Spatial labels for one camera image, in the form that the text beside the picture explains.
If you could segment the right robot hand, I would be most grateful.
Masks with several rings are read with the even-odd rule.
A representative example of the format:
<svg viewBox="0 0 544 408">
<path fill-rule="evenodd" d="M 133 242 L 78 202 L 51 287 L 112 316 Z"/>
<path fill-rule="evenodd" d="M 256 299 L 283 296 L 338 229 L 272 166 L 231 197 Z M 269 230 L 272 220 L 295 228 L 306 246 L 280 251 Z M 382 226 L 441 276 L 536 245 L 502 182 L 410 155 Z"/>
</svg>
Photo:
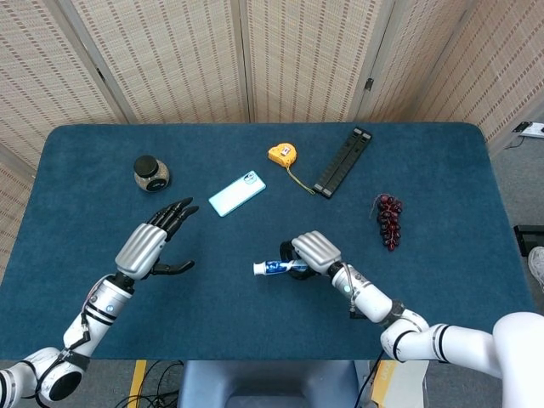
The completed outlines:
<svg viewBox="0 0 544 408">
<path fill-rule="evenodd" d="M 291 269 L 287 273 L 295 280 L 305 281 L 317 275 L 327 275 L 329 268 L 342 261 L 341 251 L 319 231 L 299 235 L 280 244 L 280 259 L 283 262 L 304 261 L 304 270 Z"/>
</svg>

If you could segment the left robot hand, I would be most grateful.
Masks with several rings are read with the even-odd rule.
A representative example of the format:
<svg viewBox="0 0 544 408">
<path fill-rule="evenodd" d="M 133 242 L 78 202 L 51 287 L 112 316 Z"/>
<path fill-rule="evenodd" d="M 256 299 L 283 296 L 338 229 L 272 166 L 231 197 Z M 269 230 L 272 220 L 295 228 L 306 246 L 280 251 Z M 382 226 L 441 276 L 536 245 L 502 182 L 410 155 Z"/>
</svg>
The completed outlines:
<svg viewBox="0 0 544 408">
<path fill-rule="evenodd" d="M 184 221 L 199 210 L 198 206 L 191 206 L 192 201 L 192 197 L 187 197 L 169 204 L 140 224 L 116 255 L 117 271 L 134 281 L 141 281 L 149 275 L 180 275 L 193 268 L 194 260 L 177 265 L 159 262 L 164 246 Z"/>
</svg>

